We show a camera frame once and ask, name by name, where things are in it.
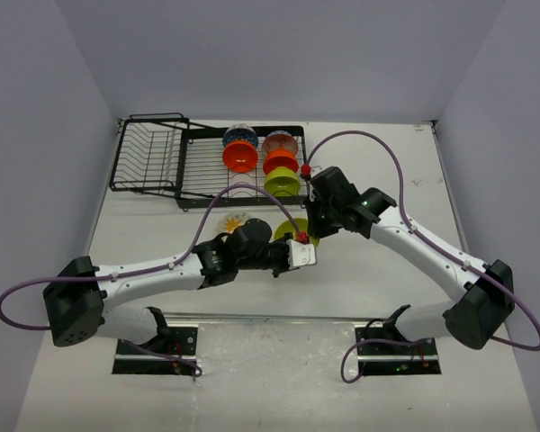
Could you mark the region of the white floral bowl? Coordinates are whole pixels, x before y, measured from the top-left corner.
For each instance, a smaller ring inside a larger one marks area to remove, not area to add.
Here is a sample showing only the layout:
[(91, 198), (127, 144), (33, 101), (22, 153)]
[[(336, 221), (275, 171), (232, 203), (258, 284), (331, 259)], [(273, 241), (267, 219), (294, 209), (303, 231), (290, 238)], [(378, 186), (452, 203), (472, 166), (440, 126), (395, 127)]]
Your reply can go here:
[(239, 227), (242, 227), (252, 218), (252, 215), (247, 212), (230, 212), (224, 215), (217, 223), (217, 230), (219, 232), (219, 226), (232, 227), (233, 231)]

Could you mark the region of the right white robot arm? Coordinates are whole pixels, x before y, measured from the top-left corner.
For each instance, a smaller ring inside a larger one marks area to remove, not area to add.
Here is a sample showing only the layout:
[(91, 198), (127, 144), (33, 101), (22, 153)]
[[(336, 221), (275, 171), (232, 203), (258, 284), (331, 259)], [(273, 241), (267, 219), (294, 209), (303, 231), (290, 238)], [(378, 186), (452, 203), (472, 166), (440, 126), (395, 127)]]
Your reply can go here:
[(371, 239), (405, 258), (446, 294), (446, 301), (422, 307), (404, 305), (382, 322), (375, 336), (402, 354), (427, 338), (452, 337), (481, 349), (514, 310), (512, 270), (501, 260), (491, 264), (469, 256), (403, 220), (397, 203), (371, 187), (359, 193), (339, 167), (304, 166), (311, 194), (305, 201), (310, 235), (319, 239), (344, 229)]

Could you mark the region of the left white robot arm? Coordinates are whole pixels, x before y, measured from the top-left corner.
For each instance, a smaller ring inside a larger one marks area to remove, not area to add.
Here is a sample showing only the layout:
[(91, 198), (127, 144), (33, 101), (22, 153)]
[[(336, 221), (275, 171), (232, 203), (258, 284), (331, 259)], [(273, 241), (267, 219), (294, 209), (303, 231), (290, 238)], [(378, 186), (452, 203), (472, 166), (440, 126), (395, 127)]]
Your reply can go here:
[(89, 256), (75, 258), (42, 292), (53, 344), (71, 347), (92, 337), (114, 338), (160, 353), (169, 341), (162, 311), (131, 308), (129, 302), (229, 284), (240, 271), (279, 276), (316, 264), (316, 248), (306, 233), (271, 237), (265, 221), (252, 219), (183, 256), (109, 266), (95, 266)]

